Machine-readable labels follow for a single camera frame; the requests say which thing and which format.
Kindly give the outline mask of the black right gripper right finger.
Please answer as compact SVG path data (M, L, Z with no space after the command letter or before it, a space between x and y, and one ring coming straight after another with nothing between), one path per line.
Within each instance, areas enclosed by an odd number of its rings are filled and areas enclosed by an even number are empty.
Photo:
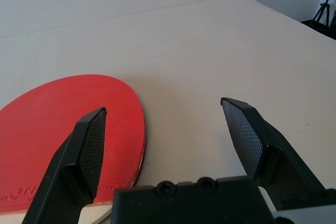
M275 205L326 205L328 191L286 138L246 102L221 98L234 149L246 174Z

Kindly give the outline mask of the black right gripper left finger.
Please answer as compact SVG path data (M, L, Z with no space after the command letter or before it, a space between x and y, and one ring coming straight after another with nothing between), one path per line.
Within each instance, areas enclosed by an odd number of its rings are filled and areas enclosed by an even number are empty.
M107 110L84 115L54 153L23 223L78 223L97 196Z

